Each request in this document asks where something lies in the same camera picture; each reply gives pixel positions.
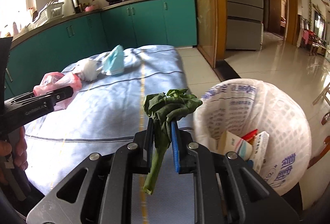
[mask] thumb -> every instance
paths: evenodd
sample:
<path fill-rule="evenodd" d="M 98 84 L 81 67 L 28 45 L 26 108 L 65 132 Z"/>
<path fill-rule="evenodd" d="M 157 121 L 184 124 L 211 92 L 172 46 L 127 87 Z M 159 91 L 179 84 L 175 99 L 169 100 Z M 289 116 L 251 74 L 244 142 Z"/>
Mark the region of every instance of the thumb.
<path fill-rule="evenodd" d="M 5 141 L 0 141 L 0 156 L 6 156 L 11 152 L 12 152 L 12 146 Z"/>

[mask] vegetable stem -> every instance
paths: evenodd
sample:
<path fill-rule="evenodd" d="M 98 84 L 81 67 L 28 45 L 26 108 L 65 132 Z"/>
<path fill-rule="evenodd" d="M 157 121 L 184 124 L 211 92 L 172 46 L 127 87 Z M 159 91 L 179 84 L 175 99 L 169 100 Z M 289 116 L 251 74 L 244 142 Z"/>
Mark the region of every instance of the vegetable stem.
<path fill-rule="evenodd" d="M 163 162 L 166 150 L 167 150 L 166 147 L 161 147 L 159 149 L 158 148 L 155 149 L 155 153 L 152 157 L 151 170 L 150 170 L 150 173 L 147 175 L 145 184 L 143 186 L 144 192 L 149 195 L 151 195 L 153 193 L 153 190 L 155 189 L 158 174 L 159 174 L 160 168 L 162 166 L 162 162 Z"/>

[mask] human hand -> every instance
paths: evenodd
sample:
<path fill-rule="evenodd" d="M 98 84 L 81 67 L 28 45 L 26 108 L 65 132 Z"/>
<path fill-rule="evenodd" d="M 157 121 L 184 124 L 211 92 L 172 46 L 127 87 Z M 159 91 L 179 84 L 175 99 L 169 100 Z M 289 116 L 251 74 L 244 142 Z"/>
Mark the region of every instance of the human hand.
<path fill-rule="evenodd" d="M 15 146 L 15 160 L 14 164 L 22 169 L 23 171 L 27 169 L 28 163 L 27 153 L 26 153 L 26 141 L 25 141 L 25 128 L 24 126 L 19 130 L 19 141 Z M 12 152 L 12 146 L 4 141 L 0 141 L 0 156 L 7 156 Z M 0 183 L 7 185 L 8 181 L 6 180 L 2 170 L 0 169 Z"/>

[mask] crumpled blue mask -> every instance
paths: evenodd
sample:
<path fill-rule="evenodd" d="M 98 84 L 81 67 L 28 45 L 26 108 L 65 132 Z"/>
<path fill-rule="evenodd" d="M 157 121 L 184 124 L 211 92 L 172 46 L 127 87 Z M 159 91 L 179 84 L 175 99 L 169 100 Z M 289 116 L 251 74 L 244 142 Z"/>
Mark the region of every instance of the crumpled blue mask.
<path fill-rule="evenodd" d="M 117 45 L 108 56 L 102 60 L 102 74 L 117 75 L 124 72 L 124 49 Z"/>

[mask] blue gripper pad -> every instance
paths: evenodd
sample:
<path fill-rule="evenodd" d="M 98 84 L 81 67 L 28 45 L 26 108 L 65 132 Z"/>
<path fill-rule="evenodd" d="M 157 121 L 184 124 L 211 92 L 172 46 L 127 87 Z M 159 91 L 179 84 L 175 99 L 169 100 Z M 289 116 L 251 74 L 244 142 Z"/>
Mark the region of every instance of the blue gripper pad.
<path fill-rule="evenodd" d="M 178 140 L 176 134 L 176 122 L 171 122 L 171 133 L 172 133 L 172 149 L 173 149 L 173 160 L 174 160 L 174 167 L 175 171 L 179 173 L 180 171 L 180 159 L 179 159 L 179 148 L 178 148 Z"/>

